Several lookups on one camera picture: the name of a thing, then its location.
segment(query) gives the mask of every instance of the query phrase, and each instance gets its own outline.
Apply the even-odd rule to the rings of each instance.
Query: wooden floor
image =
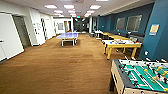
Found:
[[[100,40],[79,34],[77,44],[55,37],[0,64],[0,94],[116,94],[108,90],[111,60]],[[113,49],[111,59],[124,59]]]

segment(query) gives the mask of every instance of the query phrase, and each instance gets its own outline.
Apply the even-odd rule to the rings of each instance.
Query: foosball table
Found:
[[[168,63],[114,59],[111,74],[118,94],[168,94]]]

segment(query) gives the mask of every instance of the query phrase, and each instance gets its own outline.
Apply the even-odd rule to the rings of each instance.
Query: recessed light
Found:
[[[89,15],[84,15],[85,17],[89,17]]]
[[[85,15],[91,15],[91,13],[86,13]]]
[[[75,13],[75,11],[74,11],[74,10],[68,10],[68,12],[69,12],[69,13]]]
[[[89,10],[89,11],[87,11],[87,13],[94,13],[95,11],[93,11],[93,10]]]
[[[65,7],[66,9],[73,9],[73,8],[74,8],[73,5],[64,5],[64,7]]]
[[[64,17],[64,15],[59,15],[59,17]]]
[[[62,10],[54,10],[54,12],[56,12],[56,13],[63,13]]]
[[[101,6],[99,6],[99,5],[92,5],[91,7],[90,7],[90,9],[99,9]]]
[[[59,13],[55,13],[54,15],[61,15],[61,14],[59,14]]]
[[[71,13],[70,15],[76,15],[75,13]]]
[[[96,0],[96,1],[108,1],[108,0]]]
[[[45,5],[46,8],[57,8],[55,5]]]
[[[76,17],[76,15],[71,15],[72,17]]]

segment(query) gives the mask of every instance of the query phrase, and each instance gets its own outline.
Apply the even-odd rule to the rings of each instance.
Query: blue wall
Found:
[[[124,12],[121,12],[121,13],[110,14],[110,15],[107,15],[107,16],[100,16],[99,17],[99,19],[100,19],[99,23],[104,23],[103,25],[105,25],[105,23],[106,23],[107,26],[106,26],[106,28],[102,29],[101,28],[102,24],[99,24],[98,29],[103,30],[103,31],[115,30],[117,19],[122,18],[122,17],[125,17],[125,27],[124,28],[126,29],[126,24],[127,24],[128,17],[136,16],[136,15],[142,15],[142,20],[141,20],[141,24],[140,24],[138,33],[144,34],[146,26],[147,26],[148,18],[150,16],[151,12],[152,12],[152,9],[153,9],[153,4],[148,4],[148,5],[141,6],[141,7],[138,7],[138,8],[134,8],[134,9],[124,11]],[[127,31],[125,29],[120,30],[120,32],[127,33]]]
[[[149,35],[152,24],[159,24],[156,36]],[[140,59],[146,57],[151,60],[160,60],[162,58],[168,60],[168,0],[156,0],[146,30],[143,47],[141,49]]]
[[[97,30],[105,31],[107,27],[107,16],[98,16]]]

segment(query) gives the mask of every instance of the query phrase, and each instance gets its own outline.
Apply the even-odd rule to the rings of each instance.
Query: white door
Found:
[[[0,61],[6,58],[5,53],[4,53],[2,46],[1,46],[1,43],[3,43],[2,40],[0,40]]]
[[[44,19],[46,33],[47,33],[47,39],[52,38],[52,32],[51,32],[51,22],[49,19]]]
[[[65,33],[64,21],[55,21],[56,33]]]
[[[43,32],[43,28],[42,28],[42,24],[41,23],[36,23],[36,39],[37,39],[37,43],[39,45],[45,43],[45,36],[44,36],[44,32]]]
[[[24,51],[11,14],[0,13],[1,47],[7,59]]]

